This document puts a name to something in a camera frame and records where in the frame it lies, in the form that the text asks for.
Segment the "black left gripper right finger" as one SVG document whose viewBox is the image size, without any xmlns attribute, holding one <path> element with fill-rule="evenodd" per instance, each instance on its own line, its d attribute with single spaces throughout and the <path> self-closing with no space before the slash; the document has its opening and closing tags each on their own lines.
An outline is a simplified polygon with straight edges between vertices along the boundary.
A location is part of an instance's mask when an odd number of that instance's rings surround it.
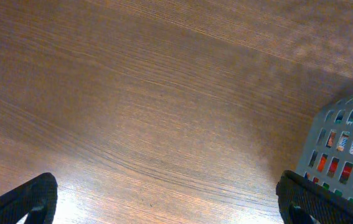
<svg viewBox="0 0 353 224">
<path fill-rule="evenodd" d="M 276 185 L 280 215 L 285 223 L 353 223 L 353 203 L 291 170 Z"/>
</svg>

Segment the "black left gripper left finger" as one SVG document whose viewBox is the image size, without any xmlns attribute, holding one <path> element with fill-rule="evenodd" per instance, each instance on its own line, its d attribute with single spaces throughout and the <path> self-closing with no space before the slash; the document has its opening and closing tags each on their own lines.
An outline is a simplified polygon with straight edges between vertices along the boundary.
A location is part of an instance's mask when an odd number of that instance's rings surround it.
<svg viewBox="0 0 353 224">
<path fill-rule="evenodd" d="M 57 206 L 57 181 L 46 172 L 0 196 L 0 223 L 52 224 Z"/>
</svg>

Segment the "grey plastic basket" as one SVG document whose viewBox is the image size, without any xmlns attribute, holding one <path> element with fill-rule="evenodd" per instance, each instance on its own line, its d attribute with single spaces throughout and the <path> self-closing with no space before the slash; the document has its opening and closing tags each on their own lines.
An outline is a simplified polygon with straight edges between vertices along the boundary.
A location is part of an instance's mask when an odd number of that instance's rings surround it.
<svg viewBox="0 0 353 224">
<path fill-rule="evenodd" d="M 296 173 L 353 203 L 353 95 L 314 117 Z"/>
</svg>

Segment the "orange biscuit packet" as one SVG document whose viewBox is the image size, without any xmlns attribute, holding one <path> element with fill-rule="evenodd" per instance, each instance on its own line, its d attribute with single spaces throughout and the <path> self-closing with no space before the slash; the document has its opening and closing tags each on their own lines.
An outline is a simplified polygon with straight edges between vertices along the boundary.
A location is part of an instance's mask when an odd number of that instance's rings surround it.
<svg viewBox="0 0 353 224">
<path fill-rule="evenodd" d="M 318 174 L 324 174 L 329 179 L 336 179 L 340 184 L 346 185 L 351 177 L 353 164 L 343 162 L 337 157 L 329 156 L 325 153 L 314 152 L 309 168 L 313 168 Z"/>
</svg>

